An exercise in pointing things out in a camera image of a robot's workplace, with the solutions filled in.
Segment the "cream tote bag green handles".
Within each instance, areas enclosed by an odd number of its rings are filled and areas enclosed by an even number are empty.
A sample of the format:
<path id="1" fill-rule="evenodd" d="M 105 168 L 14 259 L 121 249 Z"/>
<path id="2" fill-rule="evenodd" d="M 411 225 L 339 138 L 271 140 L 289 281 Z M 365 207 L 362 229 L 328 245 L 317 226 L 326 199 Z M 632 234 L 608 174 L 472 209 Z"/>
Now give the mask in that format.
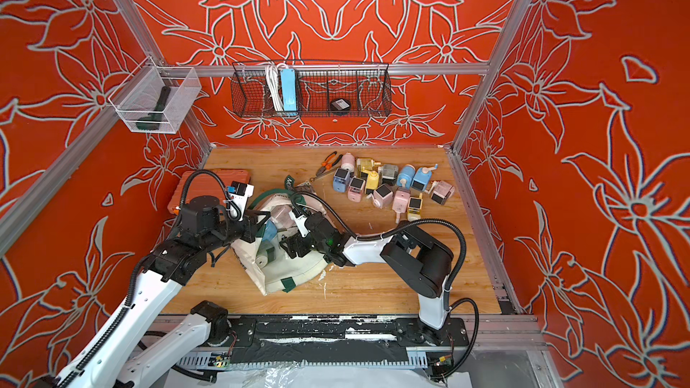
<path id="1" fill-rule="evenodd" d="M 239 238 L 231 244 L 245 273 L 264 296 L 289 292 L 318 277 L 328 265 L 317 251 L 304 258 L 290 259 L 280 248 L 281 238 L 298 232 L 289 216 L 289 211 L 294 210 L 290 194 L 289 190 L 267 190 L 250 204 L 253 210 L 271 212 L 270 221 L 278 228 L 273 241 L 262 242 L 257 237 L 254 242 L 245 242 Z"/>

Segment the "blue grey square sharpener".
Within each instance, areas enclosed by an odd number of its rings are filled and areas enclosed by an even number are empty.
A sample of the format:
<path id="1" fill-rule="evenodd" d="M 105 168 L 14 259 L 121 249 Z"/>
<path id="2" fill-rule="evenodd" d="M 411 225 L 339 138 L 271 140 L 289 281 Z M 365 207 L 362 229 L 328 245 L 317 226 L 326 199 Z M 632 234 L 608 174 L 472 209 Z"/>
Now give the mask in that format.
<path id="1" fill-rule="evenodd" d="M 332 188 L 339 193 L 346 193 L 352 179 L 352 173 L 349 169 L 338 168 L 334 174 Z"/>

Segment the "yellow tall pencil sharpener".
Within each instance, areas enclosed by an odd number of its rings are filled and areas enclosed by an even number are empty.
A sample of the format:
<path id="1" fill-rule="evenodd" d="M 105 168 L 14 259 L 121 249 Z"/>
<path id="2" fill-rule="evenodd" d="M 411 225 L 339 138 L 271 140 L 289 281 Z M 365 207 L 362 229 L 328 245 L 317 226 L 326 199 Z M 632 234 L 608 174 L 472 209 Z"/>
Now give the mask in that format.
<path id="1" fill-rule="evenodd" d="M 380 186 L 380 175 L 377 171 L 368 171 L 366 180 L 366 194 L 372 193 Z"/>

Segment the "pink cube sharpener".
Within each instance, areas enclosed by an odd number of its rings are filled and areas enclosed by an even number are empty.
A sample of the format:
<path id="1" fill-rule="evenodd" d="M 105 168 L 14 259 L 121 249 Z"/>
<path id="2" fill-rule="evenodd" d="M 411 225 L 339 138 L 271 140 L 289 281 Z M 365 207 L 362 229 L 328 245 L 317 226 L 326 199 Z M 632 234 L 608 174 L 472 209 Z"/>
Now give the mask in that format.
<path id="1" fill-rule="evenodd" d="M 375 208 L 389 208 L 394 198 L 393 188 L 387 184 L 381 184 L 372 192 L 372 203 Z"/>

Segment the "grey clear pencil sharpener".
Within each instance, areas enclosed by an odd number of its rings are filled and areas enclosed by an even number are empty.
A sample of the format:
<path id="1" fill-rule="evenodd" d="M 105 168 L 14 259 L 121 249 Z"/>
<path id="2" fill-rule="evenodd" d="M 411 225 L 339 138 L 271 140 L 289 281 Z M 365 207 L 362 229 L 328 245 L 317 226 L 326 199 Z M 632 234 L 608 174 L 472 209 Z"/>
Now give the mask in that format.
<path id="1" fill-rule="evenodd" d="M 397 165 L 382 165 L 379 170 L 379 175 L 381 178 L 381 183 L 388 184 L 390 186 L 395 186 L 397 183 L 397 177 L 399 174 L 399 167 Z"/>

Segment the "yellow black square sharpener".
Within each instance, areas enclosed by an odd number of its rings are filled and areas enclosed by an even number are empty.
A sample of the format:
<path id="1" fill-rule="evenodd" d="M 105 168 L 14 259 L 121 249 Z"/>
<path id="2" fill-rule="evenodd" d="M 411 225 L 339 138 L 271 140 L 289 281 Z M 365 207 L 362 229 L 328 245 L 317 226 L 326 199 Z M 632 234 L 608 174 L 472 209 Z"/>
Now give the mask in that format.
<path id="1" fill-rule="evenodd" d="M 413 222 L 422 219 L 422 205 L 422 198 L 410 197 L 406 215 L 408 221 Z"/>

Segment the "blue crank pencil sharpener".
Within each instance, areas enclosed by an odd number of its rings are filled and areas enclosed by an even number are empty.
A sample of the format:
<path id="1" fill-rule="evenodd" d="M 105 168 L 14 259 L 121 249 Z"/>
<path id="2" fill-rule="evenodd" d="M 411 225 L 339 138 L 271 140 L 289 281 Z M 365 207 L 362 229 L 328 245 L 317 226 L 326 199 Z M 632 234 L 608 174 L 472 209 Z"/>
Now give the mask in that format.
<path id="1" fill-rule="evenodd" d="M 420 167 L 413 176 L 411 188 L 418 192 L 425 192 L 431 181 L 433 172 L 438 169 L 438 165 Z"/>

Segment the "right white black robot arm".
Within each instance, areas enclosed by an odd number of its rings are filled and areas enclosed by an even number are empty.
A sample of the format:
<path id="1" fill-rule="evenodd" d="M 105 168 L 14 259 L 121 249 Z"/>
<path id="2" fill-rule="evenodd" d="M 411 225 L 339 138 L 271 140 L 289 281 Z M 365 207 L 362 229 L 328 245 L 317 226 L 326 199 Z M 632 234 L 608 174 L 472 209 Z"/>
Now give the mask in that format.
<path id="1" fill-rule="evenodd" d="M 364 236 L 341 231 L 324 214 L 312 212 L 296 219 L 298 232 L 280 239 L 280 247 L 291 259 L 317 251 L 339 267 L 388 265 L 417 294 L 420 322 L 439 330 L 449 312 L 454 253 L 420 228 L 426 222 L 404 222 L 380 235 Z"/>

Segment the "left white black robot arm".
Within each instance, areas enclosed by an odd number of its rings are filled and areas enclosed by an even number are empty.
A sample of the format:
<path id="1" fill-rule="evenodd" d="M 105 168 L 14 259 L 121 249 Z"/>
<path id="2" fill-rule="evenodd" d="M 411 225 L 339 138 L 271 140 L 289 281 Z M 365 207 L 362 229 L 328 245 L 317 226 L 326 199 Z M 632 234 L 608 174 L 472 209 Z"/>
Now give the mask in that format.
<path id="1" fill-rule="evenodd" d="M 115 314 L 55 377 L 39 387 L 149 387 L 194 348 L 236 338 L 226 308 L 203 301 L 181 324 L 137 356 L 132 353 L 167 304 L 209 260 L 232 242 L 253 242 L 269 213 L 240 209 L 231 199 L 183 202 L 167 238 L 142 258 Z"/>

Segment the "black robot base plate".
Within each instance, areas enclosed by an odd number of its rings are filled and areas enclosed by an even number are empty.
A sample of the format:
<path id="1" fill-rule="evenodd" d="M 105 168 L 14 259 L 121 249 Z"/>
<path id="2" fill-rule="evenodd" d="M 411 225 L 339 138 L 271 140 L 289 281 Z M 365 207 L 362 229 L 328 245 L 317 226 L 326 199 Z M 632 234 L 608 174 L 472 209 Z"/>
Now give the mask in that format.
<path id="1" fill-rule="evenodd" d="M 470 341 L 461 319 L 438 331 L 405 315 L 258 315 L 229 318 L 234 333 L 221 346 L 202 346 L 179 361 L 188 370 L 272 366 L 362 366 L 422 369 Z"/>

